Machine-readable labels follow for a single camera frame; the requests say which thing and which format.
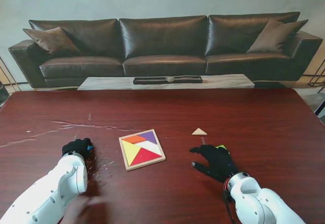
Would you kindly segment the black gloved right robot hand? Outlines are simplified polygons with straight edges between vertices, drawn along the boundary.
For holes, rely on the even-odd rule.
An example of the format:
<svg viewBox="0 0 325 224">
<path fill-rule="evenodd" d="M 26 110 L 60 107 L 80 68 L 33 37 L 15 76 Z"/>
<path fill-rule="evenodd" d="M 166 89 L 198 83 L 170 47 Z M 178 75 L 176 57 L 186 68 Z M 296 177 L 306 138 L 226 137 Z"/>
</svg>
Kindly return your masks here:
<svg viewBox="0 0 325 224">
<path fill-rule="evenodd" d="M 239 173 L 227 149 L 213 145 L 201 145 L 189 150 L 191 153 L 200 154 L 208 162 L 205 166 L 198 162 L 192 162 L 192 166 L 199 172 L 209 176 L 218 182 L 224 183 L 233 175 Z"/>
</svg>

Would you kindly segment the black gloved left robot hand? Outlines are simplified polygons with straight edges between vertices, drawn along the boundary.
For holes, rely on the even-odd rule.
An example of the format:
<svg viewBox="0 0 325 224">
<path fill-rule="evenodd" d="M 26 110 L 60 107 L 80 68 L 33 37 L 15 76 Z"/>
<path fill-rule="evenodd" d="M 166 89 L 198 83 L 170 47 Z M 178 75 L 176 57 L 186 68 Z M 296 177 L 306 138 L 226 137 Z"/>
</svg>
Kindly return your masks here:
<svg viewBox="0 0 325 224">
<path fill-rule="evenodd" d="M 76 139 L 62 147 L 62 156 L 66 154 L 77 153 L 83 157 L 84 160 L 90 156 L 90 151 L 93 149 L 93 143 L 89 138 Z"/>
</svg>

